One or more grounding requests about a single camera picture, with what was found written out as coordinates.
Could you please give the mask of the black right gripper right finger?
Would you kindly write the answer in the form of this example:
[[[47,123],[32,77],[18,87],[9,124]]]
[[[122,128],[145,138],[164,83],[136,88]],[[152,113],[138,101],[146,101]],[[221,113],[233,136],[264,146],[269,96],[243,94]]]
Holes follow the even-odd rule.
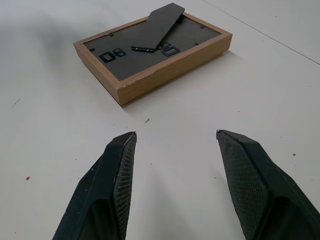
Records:
[[[216,139],[245,239],[320,238],[320,213],[257,141],[222,129]]]

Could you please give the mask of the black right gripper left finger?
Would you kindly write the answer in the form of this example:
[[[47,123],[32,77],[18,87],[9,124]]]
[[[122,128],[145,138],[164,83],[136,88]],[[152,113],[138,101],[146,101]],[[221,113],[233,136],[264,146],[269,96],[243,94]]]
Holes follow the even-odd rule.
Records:
[[[55,240],[124,240],[130,214],[134,131],[115,137],[78,182]]]

